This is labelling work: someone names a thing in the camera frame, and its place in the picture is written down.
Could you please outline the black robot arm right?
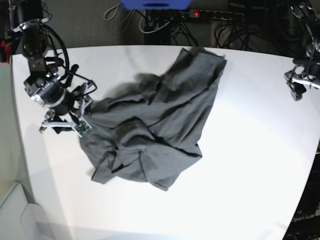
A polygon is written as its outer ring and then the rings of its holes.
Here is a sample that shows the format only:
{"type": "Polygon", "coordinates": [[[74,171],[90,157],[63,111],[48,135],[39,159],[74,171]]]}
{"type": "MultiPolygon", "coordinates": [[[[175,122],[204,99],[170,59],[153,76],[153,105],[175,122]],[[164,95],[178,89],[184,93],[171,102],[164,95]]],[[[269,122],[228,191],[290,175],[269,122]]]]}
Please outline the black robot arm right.
{"type": "Polygon", "coordinates": [[[30,75],[23,82],[30,99],[48,111],[39,128],[56,133],[74,131],[79,137],[91,128],[85,115],[91,113],[90,94],[96,83],[77,74],[79,66],[70,65],[67,48],[61,37],[47,25],[48,17],[40,0],[8,1],[12,33],[22,41],[30,75]]]}

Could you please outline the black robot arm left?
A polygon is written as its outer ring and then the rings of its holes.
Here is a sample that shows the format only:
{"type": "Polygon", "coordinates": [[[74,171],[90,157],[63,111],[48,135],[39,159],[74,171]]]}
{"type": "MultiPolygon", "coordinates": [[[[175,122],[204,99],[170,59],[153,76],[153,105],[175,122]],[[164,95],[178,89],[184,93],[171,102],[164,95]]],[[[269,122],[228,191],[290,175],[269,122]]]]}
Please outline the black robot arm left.
{"type": "Polygon", "coordinates": [[[292,98],[299,101],[307,87],[320,88],[320,2],[291,0],[289,6],[293,15],[301,21],[308,36],[305,55],[294,58],[294,68],[284,74],[292,98]]]}

